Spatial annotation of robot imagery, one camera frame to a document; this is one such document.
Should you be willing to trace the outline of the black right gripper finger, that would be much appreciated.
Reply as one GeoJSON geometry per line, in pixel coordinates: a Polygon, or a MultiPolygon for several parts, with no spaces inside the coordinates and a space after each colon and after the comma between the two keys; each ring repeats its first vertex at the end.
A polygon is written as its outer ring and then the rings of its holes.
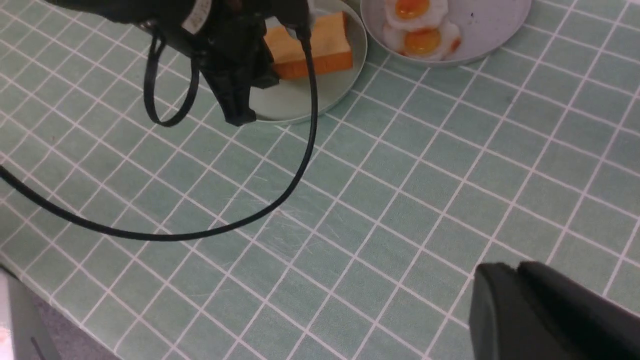
{"type": "Polygon", "coordinates": [[[637,360],[640,319],[550,266],[477,266],[469,328],[476,360],[637,360]]]}

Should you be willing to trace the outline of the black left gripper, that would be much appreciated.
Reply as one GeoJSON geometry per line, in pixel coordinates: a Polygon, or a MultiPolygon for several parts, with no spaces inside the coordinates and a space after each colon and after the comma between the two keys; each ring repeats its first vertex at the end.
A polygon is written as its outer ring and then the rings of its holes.
{"type": "Polygon", "coordinates": [[[257,120],[250,89],[279,82],[265,42],[266,20],[297,30],[311,27],[306,0],[53,0],[51,5],[119,24],[146,27],[166,45],[196,59],[224,120],[257,120]]]}

